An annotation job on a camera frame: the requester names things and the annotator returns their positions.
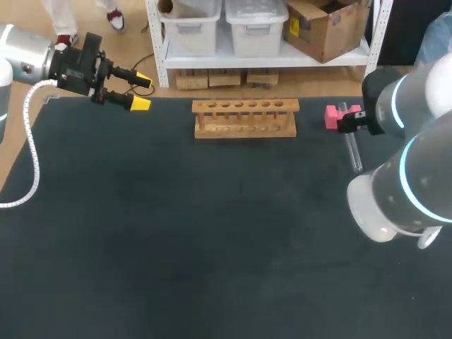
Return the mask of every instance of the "person's leg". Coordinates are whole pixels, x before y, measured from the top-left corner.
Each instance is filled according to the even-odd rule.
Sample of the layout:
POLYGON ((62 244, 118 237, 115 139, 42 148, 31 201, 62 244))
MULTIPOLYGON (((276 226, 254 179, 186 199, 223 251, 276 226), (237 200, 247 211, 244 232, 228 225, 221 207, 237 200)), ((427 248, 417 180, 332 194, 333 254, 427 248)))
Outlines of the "person's leg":
POLYGON ((77 42, 77 24, 71 10, 71 0, 42 0, 50 15, 58 38, 55 48, 63 50, 77 42))
POLYGON ((107 20, 117 32, 124 31, 124 16, 118 10, 117 0, 96 0, 96 5, 107 14, 107 20))
POLYGON ((77 33, 76 19, 73 17, 70 0, 42 0, 53 21, 56 35, 77 33))
POLYGON ((96 0, 97 7, 103 9, 105 13, 111 13, 115 9, 118 9, 117 0, 96 0))

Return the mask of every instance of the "cardboard box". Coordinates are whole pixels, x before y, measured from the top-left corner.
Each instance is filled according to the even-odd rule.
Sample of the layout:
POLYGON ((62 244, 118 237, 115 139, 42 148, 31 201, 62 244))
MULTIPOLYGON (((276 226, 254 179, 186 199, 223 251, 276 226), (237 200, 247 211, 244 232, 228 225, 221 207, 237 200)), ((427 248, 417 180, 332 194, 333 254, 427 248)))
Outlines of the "cardboard box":
POLYGON ((210 69, 209 86, 240 86, 242 76, 239 69, 210 69))
POLYGON ((208 88, 207 69, 181 69, 176 77, 178 90, 200 90, 208 88))
POLYGON ((246 82, 277 85, 279 78, 279 69, 249 69, 248 75, 246 76, 246 82))
POLYGON ((284 38, 324 63, 359 46, 371 0, 287 0, 284 38))

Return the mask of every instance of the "red sneaker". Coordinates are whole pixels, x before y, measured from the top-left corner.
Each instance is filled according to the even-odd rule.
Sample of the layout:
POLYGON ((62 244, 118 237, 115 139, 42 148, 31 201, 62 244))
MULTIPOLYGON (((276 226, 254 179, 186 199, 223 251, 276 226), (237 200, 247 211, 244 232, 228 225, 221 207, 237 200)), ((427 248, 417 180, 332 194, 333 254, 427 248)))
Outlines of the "red sneaker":
POLYGON ((59 35, 56 39, 55 50, 64 51, 67 47, 73 46, 78 41, 78 34, 59 35))
POLYGON ((124 16, 122 15, 121 11, 118 11, 118 9, 115 9, 113 12, 110 12, 107 14, 107 20, 110 23, 110 25, 113 27, 114 30, 116 30, 118 33, 124 32, 124 16))

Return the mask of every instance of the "white cable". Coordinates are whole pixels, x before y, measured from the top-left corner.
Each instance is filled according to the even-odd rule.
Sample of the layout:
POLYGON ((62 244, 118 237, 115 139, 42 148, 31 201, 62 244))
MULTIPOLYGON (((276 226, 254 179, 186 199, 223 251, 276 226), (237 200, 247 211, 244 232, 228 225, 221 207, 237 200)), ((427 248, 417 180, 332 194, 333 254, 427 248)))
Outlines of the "white cable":
POLYGON ((45 86, 57 86, 56 80, 43 80, 31 87, 25 96, 25 100, 23 101, 23 124, 25 126, 25 132, 27 134, 28 145, 30 146, 31 157, 33 160, 33 169, 35 171, 35 177, 33 179, 33 185, 29 192, 21 199, 17 201, 13 201, 12 203, 0 203, 0 208, 11 208, 22 205, 23 203, 29 201, 31 197, 36 193, 37 186, 40 183, 40 162, 37 158, 35 142, 33 140, 33 135, 31 133, 30 119, 28 118, 28 108, 30 106, 30 101, 35 94, 35 92, 45 86))

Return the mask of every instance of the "black cable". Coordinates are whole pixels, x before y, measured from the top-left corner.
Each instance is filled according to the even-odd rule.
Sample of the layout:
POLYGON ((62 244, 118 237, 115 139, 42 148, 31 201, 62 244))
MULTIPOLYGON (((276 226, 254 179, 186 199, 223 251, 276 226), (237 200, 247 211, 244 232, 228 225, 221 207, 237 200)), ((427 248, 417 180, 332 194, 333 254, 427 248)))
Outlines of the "black cable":
MULTIPOLYGON (((141 32, 144 33, 144 32, 148 29, 148 27, 149 27, 149 22, 148 22, 148 24, 141 30, 141 32)), ((133 70, 136 69, 136 67, 138 67, 139 64, 141 64, 141 63, 142 63, 143 61, 145 61, 147 58, 151 58, 151 57, 153 57, 153 56, 154 56, 154 53, 151 53, 151 54, 149 54, 149 55, 144 56, 143 58, 141 58, 140 60, 138 60, 138 62, 132 67, 132 69, 133 69, 133 70)), ((131 85, 130 88, 129 88, 126 92, 124 92, 124 93, 122 93, 122 94, 124 95, 124 94, 127 94, 127 93, 129 93, 129 92, 132 91, 134 94, 136 94, 136 95, 139 96, 139 97, 149 97, 149 96, 151 96, 152 94, 154 94, 154 92, 155 92, 155 87, 154 87, 154 85, 151 85, 152 90, 151 90, 149 93, 145 93, 145 94, 141 94, 141 93, 136 92, 136 91, 135 91, 135 88, 137 88, 137 87, 140 87, 140 86, 137 86, 137 85, 131 85)))

